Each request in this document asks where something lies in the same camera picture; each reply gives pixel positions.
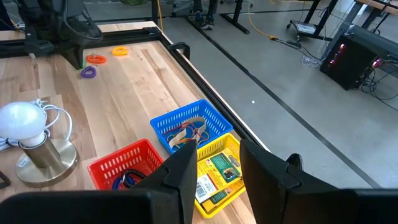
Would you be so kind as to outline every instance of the white label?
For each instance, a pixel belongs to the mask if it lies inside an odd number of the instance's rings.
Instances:
[[[24,167],[28,162],[29,162],[29,157],[26,157],[23,161],[21,161],[18,167]]]
[[[199,203],[202,203],[206,199],[210,198],[216,191],[216,186],[214,186],[207,174],[198,177],[197,192],[195,196]]]

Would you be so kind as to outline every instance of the red light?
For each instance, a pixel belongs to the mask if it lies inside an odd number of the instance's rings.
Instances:
[[[375,60],[372,64],[372,68],[377,68],[382,63],[381,58]]]

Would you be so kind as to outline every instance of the wooden table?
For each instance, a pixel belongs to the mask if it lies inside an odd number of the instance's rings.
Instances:
[[[135,22],[100,28],[109,32],[152,26],[153,22]],[[20,39],[21,35],[1,32],[0,40]],[[163,159],[169,157],[149,121],[205,98],[204,94],[160,42],[130,44],[126,57],[112,56],[112,48],[84,51],[84,55],[101,54],[108,59],[106,64],[99,65],[97,76],[92,79],[81,78],[79,71],[60,55],[40,57],[37,61],[30,57],[0,60],[0,106],[42,98],[64,108],[72,116],[71,142],[81,159],[76,170],[62,182],[33,189],[15,175],[22,150],[15,147],[0,151],[0,170],[12,182],[10,187],[0,190],[0,201],[20,192],[95,189],[87,165],[142,138],[149,139]],[[53,138],[65,137],[67,121],[63,115],[50,131]],[[203,219],[194,209],[193,220],[195,223],[255,222],[246,193],[212,219]]]
[[[369,1],[369,0],[355,0],[355,5],[351,8],[349,14],[347,15],[345,21],[352,23],[355,16],[358,14],[359,10],[362,8],[364,4],[373,7],[370,15],[364,21],[362,28],[368,29],[368,27],[372,24],[377,16],[380,15],[381,11],[386,11],[388,14],[398,15],[398,3],[397,1],[391,1],[389,3],[381,3],[378,1]]]

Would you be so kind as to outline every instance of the shoe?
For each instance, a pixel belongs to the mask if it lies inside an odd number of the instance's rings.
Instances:
[[[213,21],[211,21],[211,22],[207,21],[207,25],[208,25],[207,29],[213,30],[213,27],[214,27],[214,22]]]
[[[209,30],[212,30],[213,27],[214,27],[214,19],[213,19],[213,16],[207,16],[207,17],[206,17],[206,21],[207,21],[207,24],[208,24],[208,29],[209,29]]]
[[[199,24],[199,27],[200,27],[201,29],[203,29],[203,30],[207,30],[207,29],[209,29],[209,24],[208,24],[205,20],[203,20],[203,22],[201,22],[201,23]]]
[[[204,21],[203,16],[200,14],[199,11],[195,13],[195,21],[199,24]]]

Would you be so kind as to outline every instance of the lamp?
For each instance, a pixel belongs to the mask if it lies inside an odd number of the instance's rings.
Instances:
[[[57,117],[46,126],[45,110],[57,110]],[[49,139],[45,131],[59,117],[59,111],[67,114],[70,130],[67,139]],[[54,105],[13,102],[0,109],[0,136],[18,140],[25,152],[16,164],[16,175],[29,187],[48,187],[65,179],[78,163],[78,153],[69,142],[72,119],[63,109]]]

